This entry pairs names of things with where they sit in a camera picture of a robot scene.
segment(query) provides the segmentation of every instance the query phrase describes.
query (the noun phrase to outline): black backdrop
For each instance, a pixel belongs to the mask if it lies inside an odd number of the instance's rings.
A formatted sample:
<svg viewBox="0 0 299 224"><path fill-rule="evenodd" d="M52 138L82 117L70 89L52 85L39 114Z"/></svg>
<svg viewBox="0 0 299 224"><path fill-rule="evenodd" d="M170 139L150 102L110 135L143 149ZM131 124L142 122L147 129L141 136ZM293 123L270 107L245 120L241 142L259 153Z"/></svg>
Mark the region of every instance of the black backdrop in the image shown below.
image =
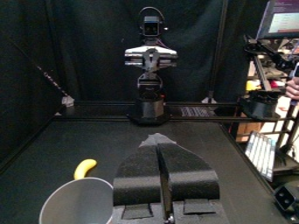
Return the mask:
<svg viewBox="0 0 299 224"><path fill-rule="evenodd" d="M243 34L257 35L266 3L229 0L214 87L219 102L235 102L245 92ZM178 67L161 72L167 100L199 102L210 90L222 5L221 0L2 1L0 159L43 126L62 99L6 35L78 101L132 101L142 71L124 66L124 51L141 46L137 17L154 6L170 27L163 42L179 54Z"/></svg>

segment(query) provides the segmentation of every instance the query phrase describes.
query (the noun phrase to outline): banana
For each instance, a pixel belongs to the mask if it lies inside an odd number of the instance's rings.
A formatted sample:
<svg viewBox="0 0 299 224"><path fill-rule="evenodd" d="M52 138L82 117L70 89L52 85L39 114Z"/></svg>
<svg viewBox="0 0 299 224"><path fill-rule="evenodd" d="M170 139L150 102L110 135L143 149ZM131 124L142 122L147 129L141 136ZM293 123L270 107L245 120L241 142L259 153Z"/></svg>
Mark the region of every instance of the banana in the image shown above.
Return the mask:
<svg viewBox="0 0 299 224"><path fill-rule="evenodd" d="M74 173L74 178L75 179L84 179L86 174L88 172L88 170L95 167L95 165L98 164L98 161L95 159L86 159L79 163L79 166L76 168L76 171Z"/></svg>

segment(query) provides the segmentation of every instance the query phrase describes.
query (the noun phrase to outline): camera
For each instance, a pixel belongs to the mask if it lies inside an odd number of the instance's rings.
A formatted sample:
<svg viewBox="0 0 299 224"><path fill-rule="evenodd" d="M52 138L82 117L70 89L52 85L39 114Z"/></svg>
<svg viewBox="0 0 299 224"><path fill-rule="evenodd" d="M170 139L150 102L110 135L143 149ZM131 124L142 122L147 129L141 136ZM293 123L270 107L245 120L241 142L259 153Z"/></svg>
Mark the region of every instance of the camera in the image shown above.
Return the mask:
<svg viewBox="0 0 299 224"><path fill-rule="evenodd" d="M157 37L161 35L161 18L145 17L143 35L146 37Z"/></svg>

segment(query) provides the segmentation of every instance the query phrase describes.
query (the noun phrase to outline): black table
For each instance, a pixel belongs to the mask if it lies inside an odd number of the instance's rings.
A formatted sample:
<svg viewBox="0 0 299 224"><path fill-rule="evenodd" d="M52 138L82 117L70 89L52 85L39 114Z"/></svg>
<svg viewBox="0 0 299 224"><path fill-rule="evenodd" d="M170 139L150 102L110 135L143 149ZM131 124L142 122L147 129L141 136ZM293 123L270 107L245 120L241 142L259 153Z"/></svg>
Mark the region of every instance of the black table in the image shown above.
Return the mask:
<svg viewBox="0 0 299 224"><path fill-rule="evenodd" d="M230 223L289 223L277 209L267 182L221 124L170 121L143 127L126 120L63 119L52 120L0 176L0 223L38 223L44 201L72 180L86 158L98 160L88 175L114 183L119 164L154 133L166 135L215 169Z"/></svg>

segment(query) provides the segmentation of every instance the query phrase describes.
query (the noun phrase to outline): computer screen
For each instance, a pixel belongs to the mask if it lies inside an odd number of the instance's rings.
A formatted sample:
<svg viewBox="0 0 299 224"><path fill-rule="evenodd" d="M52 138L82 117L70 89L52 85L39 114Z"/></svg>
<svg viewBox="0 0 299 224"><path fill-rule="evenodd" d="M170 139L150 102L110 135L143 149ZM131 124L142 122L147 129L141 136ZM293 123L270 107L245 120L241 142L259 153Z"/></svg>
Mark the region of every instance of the computer screen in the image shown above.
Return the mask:
<svg viewBox="0 0 299 224"><path fill-rule="evenodd" d="M257 39L299 38L299 0L270 0Z"/></svg>

